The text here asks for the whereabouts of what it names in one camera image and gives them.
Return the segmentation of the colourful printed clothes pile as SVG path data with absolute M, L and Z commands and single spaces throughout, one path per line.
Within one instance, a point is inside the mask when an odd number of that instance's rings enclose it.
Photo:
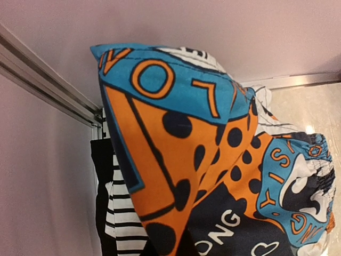
M 335 171 L 322 134 L 276 119 L 205 51 L 103 44 L 113 147 L 159 255 L 322 255 Z

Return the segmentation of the black white striped tank top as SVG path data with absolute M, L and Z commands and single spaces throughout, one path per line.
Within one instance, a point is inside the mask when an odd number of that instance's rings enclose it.
M 117 157 L 112 160 L 112 180 L 105 184 L 109 195 L 105 233 L 115 239 L 118 255 L 141 255 L 148 236 L 135 212 Z

